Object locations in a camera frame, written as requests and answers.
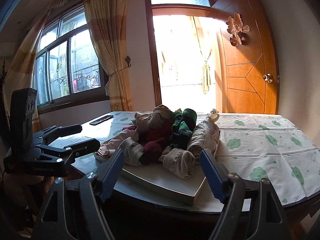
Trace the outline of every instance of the wooden door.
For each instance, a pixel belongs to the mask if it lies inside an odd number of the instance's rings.
[[[225,113],[276,114],[279,76],[272,31],[260,0],[218,0],[213,6],[218,20],[221,69],[216,69],[217,109]],[[242,44],[231,45],[228,17],[240,14]],[[271,83],[264,75],[271,74]]]

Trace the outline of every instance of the metal bolt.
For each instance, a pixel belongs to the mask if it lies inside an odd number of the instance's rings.
[[[55,182],[55,184],[59,184],[59,183],[63,182],[63,178],[58,177],[54,180],[54,182]]]
[[[232,178],[232,179],[238,179],[238,178],[239,178],[239,175],[236,174],[236,173],[230,173],[230,174],[229,174],[229,177]]]
[[[270,184],[270,180],[268,180],[267,178],[262,178],[261,182],[264,184]]]
[[[94,172],[89,172],[89,173],[87,173],[87,178],[88,179],[92,179],[92,178],[94,178],[96,176],[96,174],[94,173]]]

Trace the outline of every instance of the beige curtain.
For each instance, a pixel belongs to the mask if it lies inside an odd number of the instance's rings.
[[[209,91],[211,85],[210,67],[208,60],[212,54],[212,40],[210,39],[209,30],[205,30],[201,25],[200,18],[196,16],[190,16],[190,21],[195,29],[195,37],[199,43],[201,55],[204,59],[204,65],[202,67],[202,91],[206,94]]]
[[[126,44],[128,0],[84,0],[91,41],[99,61],[109,75],[106,93],[111,111],[131,111]]]
[[[44,24],[48,18],[50,10],[46,11],[33,25],[25,39],[19,46],[12,64],[4,79],[3,84],[3,100],[4,109],[9,123],[11,95],[15,90],[32,87],[33,71],[36,60],[36,50],[41,38]],[[33,131],[40,130],[38,111],[35,110],[33,115]]]

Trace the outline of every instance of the window sill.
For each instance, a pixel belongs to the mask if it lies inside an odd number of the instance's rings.
[[[55,104],[51,104],[51,105],[44,105],[44,106],[39,106],[38,107],[38,114],[45,114],[48,112],[52,112],[52,111],[56,111],[56,110],[61,110],[61,109],[65,109],[68,107],[72,107],[72,106],[80,106],[80,105],[85,105],[85,104],[90,104],[90,103],[95,103],[95,102],[100,102],[100,101],[106,101],[106,100],[110,100],[109,96],[106,96],[105,94],[103,95],[95,95],[92,97],[88,97],[86,99],[82,99],[82,100],[77,100],[77,101],[71,101],[71,102],[67,102],[67,101],[63,101],[63,102],[59,102],[59,103],[55,103]]]

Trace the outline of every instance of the blue gripper pad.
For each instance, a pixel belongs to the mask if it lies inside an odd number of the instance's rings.
[[[228,187],[227,176],[223,173],[209,150],[200,152],[199,161],[214,197],[220,200],[221,203],[225,203],[228,198],[225,192],[226,187]]]
[[[118,180],[121,170],[124,165],[124,152],[123,150],[115,151],[109,161],[102,163],[97,170],[97,187],[98,198],[105,202],[105,200],[111,197],[113,188]]]

